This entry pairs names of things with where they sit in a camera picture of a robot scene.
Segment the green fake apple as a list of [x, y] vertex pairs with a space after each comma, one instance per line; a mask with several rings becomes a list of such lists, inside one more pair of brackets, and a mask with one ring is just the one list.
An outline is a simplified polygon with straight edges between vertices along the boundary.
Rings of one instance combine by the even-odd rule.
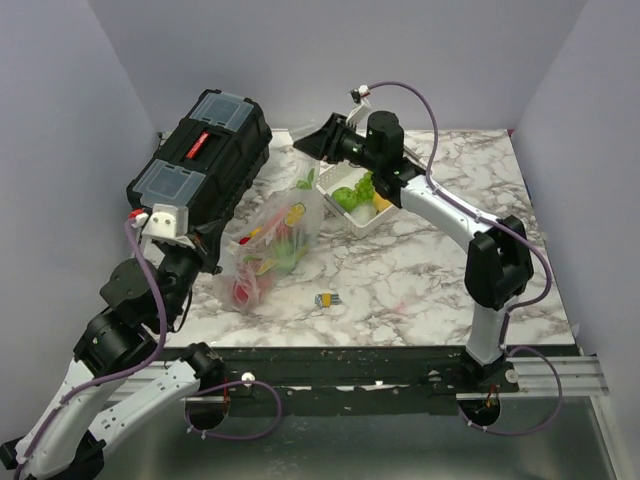
[[334, 190], [331, 198], [346, 212], [353, 211], [359, 205], [357, 192], [349, 187]]

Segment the green fake grape bunch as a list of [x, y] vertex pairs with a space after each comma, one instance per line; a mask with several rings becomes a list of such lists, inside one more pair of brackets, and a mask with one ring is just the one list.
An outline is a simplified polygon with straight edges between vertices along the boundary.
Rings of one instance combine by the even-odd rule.
[[369, 171], [365, 172], [364, 175], [355, 183], [353, 191], [360, 203], [371, 201], [375, 194], [372, 173]]

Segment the clear plastic bag of fruits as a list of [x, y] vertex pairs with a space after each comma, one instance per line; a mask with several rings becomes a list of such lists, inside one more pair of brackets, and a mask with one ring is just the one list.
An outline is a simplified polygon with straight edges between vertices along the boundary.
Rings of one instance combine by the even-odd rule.
[[314, 245], [324, 216], [319, 164], [304, 158], [286, 187], [273, 192], [243, 229], [222, 237], [222, 273], [214, 292], [235, 310], [258, 306]]

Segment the yellow hex key set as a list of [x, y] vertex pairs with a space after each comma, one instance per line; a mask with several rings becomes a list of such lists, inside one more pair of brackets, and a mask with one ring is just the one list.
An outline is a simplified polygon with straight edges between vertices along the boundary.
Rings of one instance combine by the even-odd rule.
[[319, 308], [328, 308], [330, 306], [339, 305], [342, 303], [340, 296], [334, 293], [317, 294], [315, 296], [314, 302]]

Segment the black metal mounting rail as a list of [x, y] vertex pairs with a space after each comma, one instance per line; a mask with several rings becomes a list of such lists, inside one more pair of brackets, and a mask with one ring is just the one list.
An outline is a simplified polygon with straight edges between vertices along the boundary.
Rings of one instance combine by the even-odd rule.
[[461, 402], [604, 396], [599, 360], [573, 345], [540, 345], [490, 366], [461, 346], [218, 347], [225, 378], [254, 378], [286, 415], [454, 415]]

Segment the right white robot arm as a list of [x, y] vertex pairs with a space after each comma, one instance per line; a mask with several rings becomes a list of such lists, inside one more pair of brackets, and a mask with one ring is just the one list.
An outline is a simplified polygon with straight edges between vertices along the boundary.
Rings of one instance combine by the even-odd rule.
[[427, 220], [462, 249], [464, 285], [474, 311], [460, 379], [467, 389], [480, 392], [496, 380], [494, 366], [504, 357], [506, 314], [533, 276], [524, 225], [515, 216], [500, 219], [475, 209], [436, 184], [405, 146], [404, 137], [391, 112], [371, 114], [363, 135], [345, 116], [334, 113], [293, 146], [314, 160], [349, 162], [371, 172], [381, 197]]

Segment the white perforated plastic basket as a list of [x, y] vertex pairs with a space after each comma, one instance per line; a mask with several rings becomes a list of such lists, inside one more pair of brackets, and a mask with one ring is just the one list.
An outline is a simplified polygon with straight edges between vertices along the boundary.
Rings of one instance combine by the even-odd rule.
[[353, 189], [355, 183], [367, 172], [366, 169], [353, 167], [348, 163], [338, 165], [322, 165], [316, 188], [320, 192], [326, 209], [342, 221], [344, 227], [354, 236], [361, 239], [373, 230], [390, 220], [398, 209], [392, 206], [378, 213], [372, 200], [360, 203], [353, 211], [344, 211], [332, 198], [331, 194], [340, 187]]

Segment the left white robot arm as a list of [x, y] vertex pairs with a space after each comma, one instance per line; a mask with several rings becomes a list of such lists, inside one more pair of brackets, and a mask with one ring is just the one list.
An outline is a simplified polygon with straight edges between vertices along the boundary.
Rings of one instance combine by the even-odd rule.
[[17, 479], [92, 479], [109, 450], [166, 404], [214, 393], [224, 363], [206, 343], [191, 344], [159, 378], [118, 404], [107, 401], [125, 381], [154, 363], [183, 312], [196, 277], [220, 271], [220, 240], [194, 235], [193, 245], [161, 241], [158, 267], [124, 228], [133, 256], [112, 271], [100, 295], [106, 308], [88, 323], [62, 384], [34, 427], [1, 446], [1, 462]]

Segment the black plastic toolbox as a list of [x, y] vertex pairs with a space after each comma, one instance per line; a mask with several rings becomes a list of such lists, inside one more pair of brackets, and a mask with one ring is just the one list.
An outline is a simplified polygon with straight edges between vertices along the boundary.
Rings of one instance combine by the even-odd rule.
[[185, 207], [191, 230], [223, 228], [269, 158], [273, 138], [260, 105], [204, 91], [126, 189], [132, 208]]

